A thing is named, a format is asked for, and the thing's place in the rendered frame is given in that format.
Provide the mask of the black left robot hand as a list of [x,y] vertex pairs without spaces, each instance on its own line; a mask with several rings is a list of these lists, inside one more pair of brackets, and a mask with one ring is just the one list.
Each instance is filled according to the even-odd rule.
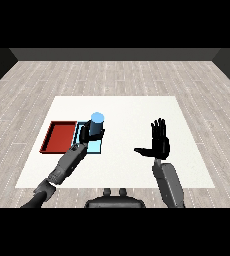
[[90,125],[91,125],[91,121],[87,121],[87,122],[81,127],[80,135],[79,135],[79,142],[80,142],[81,144],[89,143],[90,141],[101,140],[101,139],[103,138],[103,136],[104,136],[105,129],[102,129],[99,134],[90,135],[90,134],[89,134]]

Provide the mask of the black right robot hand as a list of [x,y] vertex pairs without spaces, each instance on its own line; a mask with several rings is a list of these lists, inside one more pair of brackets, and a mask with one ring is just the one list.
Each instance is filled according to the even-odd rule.
[[151,124],[152,128],[152,148],[135,148],[134,151],[145,157],[154,157],[166,160],[170,154],[169,139],[166,136],[166,123],[159,118]]

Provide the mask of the blue can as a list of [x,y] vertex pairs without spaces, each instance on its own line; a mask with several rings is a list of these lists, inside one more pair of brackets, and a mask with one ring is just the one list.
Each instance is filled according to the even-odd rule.
[[101,133],[104,123],[104,115],[100,112],[95,112],[91,115],[91,123],[89,134],[90,135],[97,135]]

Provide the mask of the light blue shallow open box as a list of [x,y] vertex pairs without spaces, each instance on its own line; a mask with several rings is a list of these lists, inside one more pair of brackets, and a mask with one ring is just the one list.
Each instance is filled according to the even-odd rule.
[[[79,142],[80,130],[84,124],[85,124],[85,122],[82,122],[82,121],[77,122],[76,129],[75,129],[71,144],[75,144],[75,143]],[[101,140],[90,141],[88,143],[87,153],[88,154],[100,154],[101,153],[101,144],[102,144]]]

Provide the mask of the red shallow open box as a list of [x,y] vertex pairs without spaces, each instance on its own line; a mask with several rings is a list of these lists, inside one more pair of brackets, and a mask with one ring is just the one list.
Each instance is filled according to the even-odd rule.
[[52,121],[39,150],[42,154],[64,154],[70,147],[76,121]]

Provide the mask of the dark grey robot body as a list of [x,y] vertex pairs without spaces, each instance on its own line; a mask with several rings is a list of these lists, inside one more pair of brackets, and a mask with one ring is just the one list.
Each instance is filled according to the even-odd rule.
[[145,208],[145,204],[140,199],[129,197],[125,188],[119,189],[118,196],[112,196],[111,189],[105,188],[103,195],[88,200],[85,208]]

